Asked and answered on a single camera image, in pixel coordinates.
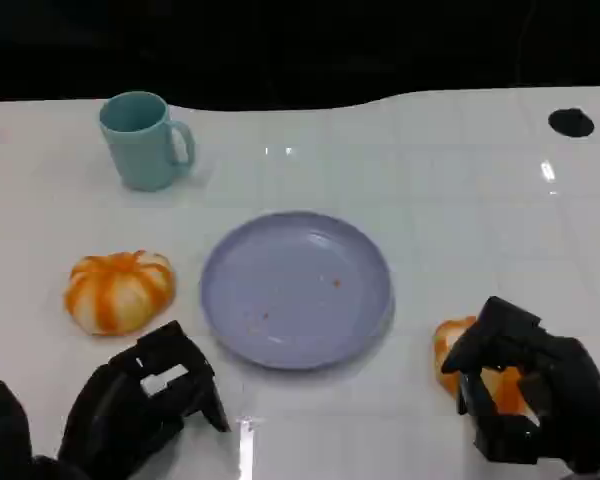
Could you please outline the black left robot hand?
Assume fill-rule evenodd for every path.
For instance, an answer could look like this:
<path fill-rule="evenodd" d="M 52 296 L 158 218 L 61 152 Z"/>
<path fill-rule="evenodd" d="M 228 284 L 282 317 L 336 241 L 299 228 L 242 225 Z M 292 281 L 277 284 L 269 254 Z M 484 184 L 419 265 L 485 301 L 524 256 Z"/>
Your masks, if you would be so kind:
<path fill-rule="evenodd" d="M 99 366 L 68 415 L 58 460 L 90 479 L 128 479 L 200 412 L 230 430 L 215 372 L 177 321 Z"/>

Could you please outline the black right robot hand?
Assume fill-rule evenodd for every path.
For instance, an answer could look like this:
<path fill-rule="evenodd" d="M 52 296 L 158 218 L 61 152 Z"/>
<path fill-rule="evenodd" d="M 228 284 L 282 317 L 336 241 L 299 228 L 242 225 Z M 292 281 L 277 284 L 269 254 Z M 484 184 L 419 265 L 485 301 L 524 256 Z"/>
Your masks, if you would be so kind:
<path fill-rule="evenodd" d="M 436 373 L 493 463 L 558 459 L 574 479 L 600 479 L 600 372 L 584 345 L 491 296 L 477 318 L 436 332 Z M 453 344 L 446 333 L 463 327 Z"/>

